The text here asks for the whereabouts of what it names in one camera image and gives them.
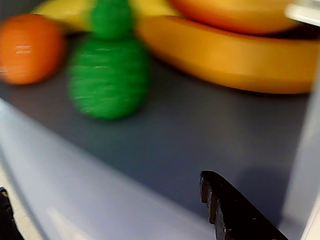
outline gray shelf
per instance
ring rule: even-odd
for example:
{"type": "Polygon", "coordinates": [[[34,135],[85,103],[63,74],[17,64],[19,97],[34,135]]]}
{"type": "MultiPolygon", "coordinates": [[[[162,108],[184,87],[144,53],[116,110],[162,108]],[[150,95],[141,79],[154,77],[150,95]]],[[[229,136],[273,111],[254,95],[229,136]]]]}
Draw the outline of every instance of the gray shelf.
{"type": "Polygon", "coordinates": [[[118,121],[78,114],[67,97],[65,71],[38,85],[1,84],[0,97],[203,218],[207,212],[199,199],[199,175],[201,170],[213,170],[277,225],[308,96],[233,90],[156,60],[152,70],[154,84],[146,106],[118,121]]]}

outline yellow banana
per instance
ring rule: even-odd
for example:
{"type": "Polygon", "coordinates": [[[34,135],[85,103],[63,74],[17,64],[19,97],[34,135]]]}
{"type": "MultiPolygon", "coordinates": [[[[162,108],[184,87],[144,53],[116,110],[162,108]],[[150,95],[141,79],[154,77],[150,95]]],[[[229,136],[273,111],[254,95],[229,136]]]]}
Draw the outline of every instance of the yellow banana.
{"type": "Polygon", "coordinates": [[[312,90],[318,40],[247,36],[174,16],[146,17],[137,31],[157,57],[205,81],[270,94],[312,90]]]}
{"type": "Polygon", "coordinates": [[[180,16],[167,0],[129,0],[129,4],[138,19],[149,16],[180,16]]]}
{"type": "Polygon", "coordinates": [[[95,0],[48,0],[32,11],[62,24],[66,34],[89,32],[89,14],[95,0]]]}

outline toy fruit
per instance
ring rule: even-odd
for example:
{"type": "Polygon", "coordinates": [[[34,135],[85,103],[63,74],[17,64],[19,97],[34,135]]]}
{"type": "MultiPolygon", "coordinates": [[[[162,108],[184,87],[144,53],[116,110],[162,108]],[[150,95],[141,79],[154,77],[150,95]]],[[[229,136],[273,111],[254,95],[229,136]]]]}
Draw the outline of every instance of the toy fruit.
{"type": "Polygon", "coordinates": [[[90,39],[75,55],[70,95],[95,118],[117,119],[136,111],[149,92],[148,61],[141,44],[90,39]]]}
{"type": "Polygon", "coordinates": [[[180,16],[167,0],[129,0],[129,3],[138,19],[150,16],[180,16]]]}
{"type": "Polygon", "coordinates": [[[64,27],[66,34],[90,32],[90,12],[95,0],[47,0],[32,11],[57,21],[64,27]]]}
{"type": "Polygon", "coordinates": [[[94,35],[106,40],[133,36],[133,16],[128,0],[97,0],[91,12],[94,35]]]}
{"type": "Polygon", "coordinates": [[[271,94],[311,91],[320,43],[216,29],[174,16],[144,18],[138,34],[165,62],[203,80],[271,94]]]}
{"type": "Polygon", "coordinates": [[[180,13],[223,30],[262,35],[298,25],[285,17],[294,0],[168,0],[180,13]]]}
{"type": "Polygon", "coordinates": [[[96,32],[73,58],[70,98],[85,115],[118,119],[147,98],[148,56],[133,35],[127,0],[98,0],[91,18],[96,32]]]}
{"type": "Polygon", "coordinates": [[[34,14],[14,16],[0,29],[2,78],[14,85],[33,84],[53,75],[65,54],[60,27],[34,14]]]}

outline green knitted object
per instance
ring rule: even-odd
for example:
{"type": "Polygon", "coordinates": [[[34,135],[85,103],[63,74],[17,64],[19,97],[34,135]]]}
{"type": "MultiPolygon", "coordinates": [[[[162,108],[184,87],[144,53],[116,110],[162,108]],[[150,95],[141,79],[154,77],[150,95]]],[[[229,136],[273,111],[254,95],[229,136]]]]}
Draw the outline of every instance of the green knitted object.
{"type": "Polygon", "coordinates": [[[134,38],[90,39],[75,55],[70,95],[82,113],[117,119],[135,112],[149,92],[148,59],[134,38]]]}
{"type": "Polygon", "coordinates": [[[134,19],[128,0],[97,0],[91,13],[93,34],[102,39],[126,38],[133,32],[134,19]]]}
{"type": "Polygon", "coordinates": [[[146,100],[149,59],[132,33],[128,0],[97,0],[91,19],[95,32],[72,59],[70,98],[85,115],[118,119],[146,100]]]}

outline black plastic piece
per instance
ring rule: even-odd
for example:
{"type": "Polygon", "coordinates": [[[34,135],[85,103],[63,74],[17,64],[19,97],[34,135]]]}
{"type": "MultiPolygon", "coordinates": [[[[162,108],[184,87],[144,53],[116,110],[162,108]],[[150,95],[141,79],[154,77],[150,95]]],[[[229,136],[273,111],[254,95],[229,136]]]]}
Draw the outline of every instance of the black plastic piece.
{"type": "Polygon", "coordinates": [[[288,240],[234,186],[213,171],[201,173],[201,201],[217,240],[288,240]]]}
{"type": "Polygon", "coordinates": [[[24,240],[20,234],[8,192],[0,187],[0,240],[24,240]]]}

